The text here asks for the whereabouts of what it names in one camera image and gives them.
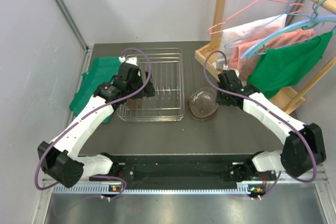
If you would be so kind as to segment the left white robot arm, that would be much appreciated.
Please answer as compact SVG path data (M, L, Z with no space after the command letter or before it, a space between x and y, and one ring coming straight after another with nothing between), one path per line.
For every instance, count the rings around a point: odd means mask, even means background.
M39 156L38 171L53 178L66 188L71 188L82 178L102 175L114 180L119 168L113 164L109 154L79 156L85 142L96 128L128 99L152 97L155 90L150 70L146 79L138 66L137 57L120 58L122 64L111 81L97 86L93 95L71 124L49 143L43 141L37 148Z

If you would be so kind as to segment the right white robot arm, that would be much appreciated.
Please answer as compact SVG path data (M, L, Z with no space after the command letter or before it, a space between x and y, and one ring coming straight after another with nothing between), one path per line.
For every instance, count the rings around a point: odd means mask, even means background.
M272 104L256 87L242 85L235 70L218 75L216 102L237 106L252 115L283 144L280 151L259 151L244 162L245 174L252 180L264 172L284 170L299 177L326 160L322 129L315 123L300 122Z

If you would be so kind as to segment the clear glass plate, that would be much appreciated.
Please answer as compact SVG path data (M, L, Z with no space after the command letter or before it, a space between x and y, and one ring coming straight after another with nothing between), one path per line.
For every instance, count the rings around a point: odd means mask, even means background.
M218 109L216 92L210 87L200 88L191 95L187 105L196 116L207 116Z

